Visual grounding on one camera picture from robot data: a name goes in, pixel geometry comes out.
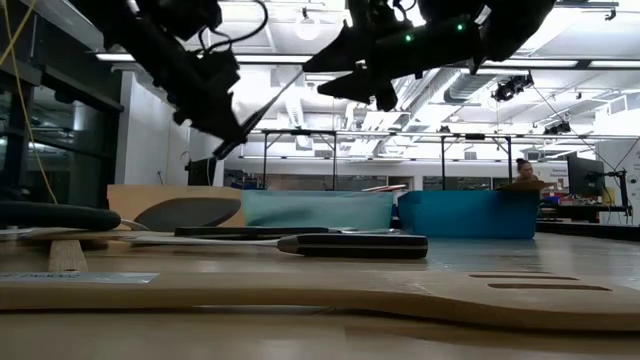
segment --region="ceiling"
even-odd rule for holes
[[[640,60],[640,37],[637,36],[640,1],[618,2],[617,17],[612,21],[605,20],[610,13],[607,9],[555,9],[517,54],[532,58]],[[220,4],[224,23],[218,30],[232,38],[250,32],[262,20],[262,12],[255,3],[226,1]],[[270,14],[267,27],[255,37],[235,44],[236,54],[314,54],[337,36],[343,21],[349,18],[344,0],[285,0],[266,4]],[[303,6],[307,7],[310,20],[303,20]],[[40,1],[37,11],[91,49],[103,51],[100,33],[66,0]],[[423,22],[417,7],[409,12],[409,17],[414,24]],[[222,39],[206,33],[204,40],[211,44]],[[195,38],[184,45],[190,49],[200,46]],[[238,118],[246,118],[268,102],[297,70],[295,66],[242,66],[241,80],[233,88]],[[276,102],[258,127],[434,132],[447,125],[455,132],[540,134],[545,125],[558,119],[556,113],[559,113],[570,121],[576,132],[583,134],[592,131],[596,113],[607,108],[612,100],[640,92],[640,71],[533,70],[537,91],[527,89],[512,101],[497,104],[490,97],[496,84],[508,78],[508,74],[495,74],[484,78],[482,86],[477,87],[466,102],[447,104],[443,96],[445,90],[458,81],[456,79],[466,76],[458,73],[459,70],[436,69],[427,72],[422,80],[394,81],[400,97],[398,111],[380,115],[371,107],[317,93],[318,84],[337,74],[308,74]],[[389,145],[388,139],[345,138],[341,141],[345,142],[342,151],[349,156],[363,151],[368,155],[384,153],[385,146]],[[280,142],[298,149],[303,145],[293,137],[284,137]],[[353,143],[368,145],[356,145],[355,151]],[[397,141],[389,147],[398,146],[395,143]],[[321,139],[315,139],[313,145],[316,144],[317,149],[326,146]],[[401,147],[406,152],[415,146],[420,146],[419,142],[410,141]]]

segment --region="metal frame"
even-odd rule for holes
[[[329,145],[329,148],[333,150],[333,189],[337,190],[337,148],[338,148],[338,136],[367,136],[365,132],[349,132],[349,131],[332,131],[332,130],[296,130],[296,129],[282,129],[282,130],[254,130],[252,133],[261,133],[264,134],[264,154],[263,154],[263,168],[262,168],[262,186],[263,189],[266,188],[266,178],[267,178],[267,151],[282,135],[320,135],[320,138]],[[270,134],[278,134],[278,137],[273,140],[271,143],[268,141],[268,137]],[[523,138],[532,138],[532,139],[596,139],[596,140],[635,140],[637,136],[620,136],[620,135],[524,135],[524,134],[448,134],[448,133],[395,133],[395,132],[368,132],[367,134],[371,134],[369,136],[420,136],[420,137],[438,137],[440,138],[440,162],[442,167],[442,190],[446,190],[446,152],[448,147],[445,145],[448,143],[448,138],[454,138],[454,142],[460,139],[470,140],[470,141],[483,141],[486,139],[493,140],[498,146],[507,153],[507,166],[509,171],[509,182],[513,182],[513,152],[512,152],[512,144],[513,139],[523,139]],[[333,136],[333,146],[324,138],[322,135],[330,135]],[[498,139],[504,139],[507,143],[507,147],[505,148]],[[281,156],[281,159],[287,159],[287,156]],[[406,161],[416,161],[417,159],[402,159]]]
[[[264,154],[262,158],[262,189],[267,189],[267,151],[276,141],[278,141],[282,135],[294,135],[294,136],[312,136],[312,135],[320,135],[320,138],[329,145],[333,150],[333,191],[338,190],[338,133],[333,130],[259,130],[262,134],[264,134]],[[278,134],[278,137],[274,139],[271,143],[269,143],[269,135]],[[322,135],[333,136],[333,147],[327,139],[325,139]]]

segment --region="ductwork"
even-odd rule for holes
[[[471,100],[473,94],[487,86],[496,78],[495,75],[460,75],[444,92],[444,102],[463,104]]]

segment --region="wooden cutting board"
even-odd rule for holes
[[[109,278],[109,274],[76,274],[100,281]],[[0,274],[0,309],[300,305],[524,329],[640,331],[639,291],[543,273],[162,273],[151,277],[143,284],[113,284],[24,282],[16,280],[16,275]]]

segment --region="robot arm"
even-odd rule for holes
[[[354,19],[334,42],[304,66],[306,72],[352,71],[318,87],[321,94],[369,103],[389,111],[397,103],[391,80],[429,69],[467,61],[472,73],[486,60],[511,57],[540,28],[556,0],[419,0],[426,25],[412,27],[397,21],[392,33],[377,31],[382,25],[371,13],[392,11],[383,0],[368,5],[349,1]],[[485,5],[490,14],[478,21]]]
[[[261,0],[254,0],[264,10]],[[120,45],[167,92],[174,121],[224,140],[216,156],[224,158],[262,118],[273,99],[240,126],[231,109],[229,89],[239,80],[230,49],[187,51],[176,38],[189,40],[222,23],[217,0],[70,0],[104,34],[105,48]],[[510,57],[535,33],[556,0],[418,0],[427,25],[398,21],[387,0],[348,0],[353,27],[343,27],[329,46],[309,60],[306,72],[352,71],[318,88],[325,95],[369,102],[391,110],[397,97],[391,80],[471,60],[472,72],[486,59]],[[394,6],[401,9],[400,0]],[[487,5],[491,14],[477,23]]]

